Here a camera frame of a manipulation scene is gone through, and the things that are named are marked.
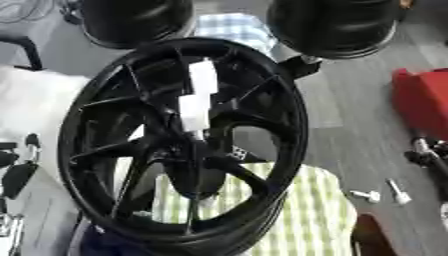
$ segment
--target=red toolbox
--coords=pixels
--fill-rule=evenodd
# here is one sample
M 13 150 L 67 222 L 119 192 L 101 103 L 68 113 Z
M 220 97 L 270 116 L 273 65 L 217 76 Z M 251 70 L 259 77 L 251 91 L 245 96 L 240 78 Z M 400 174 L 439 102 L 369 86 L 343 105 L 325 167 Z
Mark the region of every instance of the red toolbox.
M 448 69 L 395 71 L 392 102 L 410 128 L 448 141 Z

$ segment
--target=metal bolt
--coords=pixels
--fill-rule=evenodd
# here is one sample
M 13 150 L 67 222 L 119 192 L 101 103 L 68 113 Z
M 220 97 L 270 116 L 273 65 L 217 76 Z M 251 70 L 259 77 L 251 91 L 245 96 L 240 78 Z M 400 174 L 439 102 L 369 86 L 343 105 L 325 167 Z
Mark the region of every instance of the metal bolt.
M 448 202 L 445 202 L 440 207 L 440 217 L 442 219 L 443 226 L 448 231 Z
M 0 237 L 9 236 L 12 220 L 12 216 L 7 213 L 0 215 Z
M 208 137 L 210 137 L 210 131 L 209 130 L 204 130 L 204 137 L 207 139 Z
M 96 226 L 95 225 L 95 230 L 96 230 L 96 232 L 98 232 L 100 234 L 106 233 L 106 231 L 102 227 L 100 227 L 100 226 Z
M 351 190 L 350 193 L 352 193 L 355 196 L 364 197 L 366 198 L 370 203 L 378 203 L 381 200 L 381 194 L 377 191 L 370 191 L 369 193 Z
M 412 198 L 409 196 L 409 194 L 404 191 L 401 191 L 400 188 L 398 187 L 397 183 L 395 183 L 394 180 L 387 179 L 387 183 L 392 188 L 392 190 L 395 194 L 395 201 L 397 201 L 397 203 L 399 205 L 405 205 L 405 204 L 409 203 L 410 201 L 412 201 Z

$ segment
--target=white bolt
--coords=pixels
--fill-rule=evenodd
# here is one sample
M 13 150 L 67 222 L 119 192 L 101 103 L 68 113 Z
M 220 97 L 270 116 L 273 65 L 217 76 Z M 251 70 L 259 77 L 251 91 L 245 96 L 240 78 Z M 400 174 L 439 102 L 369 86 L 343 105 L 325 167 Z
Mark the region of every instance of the white bolt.
M 395 183 L 395 181 L 393 181 L 392 179 L 388 179 L 387 183 L 390 185 L 390 187 L 394 191 L 395 201 L 397 201 L 397 203 L 399 205 L 405 205 L 405 204 L 409 203 L 410 201 L 412 201 L 412 198 L 409 196 L 409 194 L 404 191 L 401 191 L 400 188 L 398 187 L 397 183 Z
M 106 233 L 106 231 L 104 230 L 104 228 L 100 227 L 100 226 L 96 226 L 95 225 L 95 230 L 96 232 L 100 233 L 100 234 L 104 234 Z
M 370 191 L 369 193 L 351 190 L 350 193 L 352 193 L 355 196 L 364 197 L 366 198 L 370 203 L 378 203 L 381 200 L 381 194 L 377 191 Z
M 448 231 L 448 202 L 445 202 L 440 207 L 440 217 L 445 229 Z

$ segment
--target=black wheel rim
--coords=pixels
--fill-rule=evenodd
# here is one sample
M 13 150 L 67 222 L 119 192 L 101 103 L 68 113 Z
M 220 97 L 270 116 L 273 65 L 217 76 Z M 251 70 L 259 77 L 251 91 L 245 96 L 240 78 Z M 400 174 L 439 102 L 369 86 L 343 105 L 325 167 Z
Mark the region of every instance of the black wheel rim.
M 182 133 L 173 102 L 191 92 L 188 64 L 203 58 L 215 63 L 220 92 L 212 98 L 209 136 L 200 142 Z M 261 109 L 260 94 L 272 96 L 268 110 Z M 139 125 L 144 125 L 145 135 L 128 141 L 126 138 Z M 226 149 L 233 145 L 230 131 L 239 126 L 259 127 L 275 138 L 277 161 L 266 180 L 227 155 Z M 63 123 L 58 159 L 66 188 L 94 223 L 132 240 L 182 245 L 249 227 L 263 213 L 279 207 L 302 163 L 307 137 L 302 97 L 276 63 L 229 41 L 188 38 L 133 51 L 93 79 Z M 173 153 L 172 148 L 181 153 Z M 192 149 L 201 153 L 191 155 Z M 120 194 L 123 200 L 114 200 L 107 170 L 114 166 L 115 158 L 123 156 L 133 157 L 128 174 L 134 172 L 135 177 L 125 181 L 129 189 Z M 190 161 L 197 156 L 200 159 Z M 123 208 L 130 207 L 125 202 L 126 194 L 135 188 L 136 180 L 146 170 L 144 166 L 155 162 L 189 166 L 190 188 L 194 191 L 184 224 L 158 223 L 123 213 Z M 198 177 L 208 174 L 201 171 L 202 167 L 195 168 L 194 163 L 243 180 L 252 196 L 216 218 L 198 219 L 195 211 L 203 187 L 198 185 Z

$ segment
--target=white cloth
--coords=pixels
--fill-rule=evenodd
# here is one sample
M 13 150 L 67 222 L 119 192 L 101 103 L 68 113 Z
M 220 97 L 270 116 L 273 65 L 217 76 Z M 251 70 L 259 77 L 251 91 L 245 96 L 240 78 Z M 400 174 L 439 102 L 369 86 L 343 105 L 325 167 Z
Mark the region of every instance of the white cloth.
M 40 166 L 60 181 L 57 166 L 59 128 L 88 79 L 50 71 L 0 66 L 0 141 L 17 142 L 36 133 L 42 144 Z

